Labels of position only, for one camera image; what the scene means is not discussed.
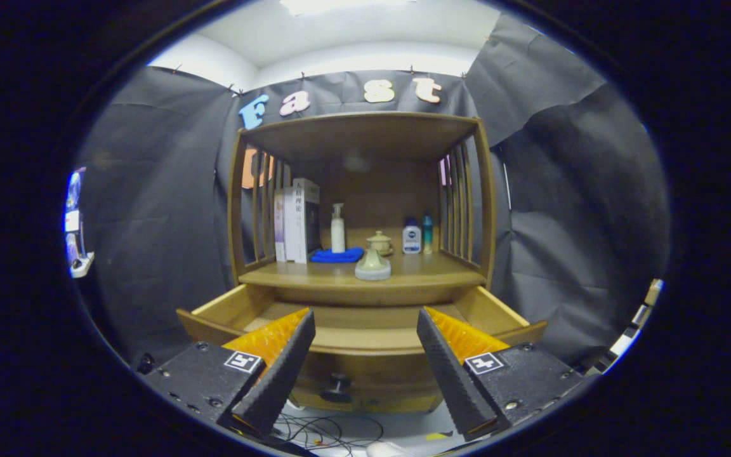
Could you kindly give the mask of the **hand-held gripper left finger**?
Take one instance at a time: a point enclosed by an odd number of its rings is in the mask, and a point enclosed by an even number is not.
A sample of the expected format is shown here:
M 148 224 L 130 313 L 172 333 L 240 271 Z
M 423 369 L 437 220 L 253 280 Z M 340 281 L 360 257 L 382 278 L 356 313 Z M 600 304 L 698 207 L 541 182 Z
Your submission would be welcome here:
M 270 434 L 315 338 L 302 308 L 221 345 L 198 341 L 170 361 L 142 364 L 150 386 L 183 410 L 242 435 Z

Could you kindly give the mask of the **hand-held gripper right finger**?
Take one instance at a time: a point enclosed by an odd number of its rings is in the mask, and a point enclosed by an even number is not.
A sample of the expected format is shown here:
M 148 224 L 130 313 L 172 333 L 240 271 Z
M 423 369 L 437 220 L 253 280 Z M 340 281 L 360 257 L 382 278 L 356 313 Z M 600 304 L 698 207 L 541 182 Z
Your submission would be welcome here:
M 539 344 L 501 341 L 432 307 L 420 310 L 416 331 L 465 440 L 528 422 L 579 392 L 588 380 Z

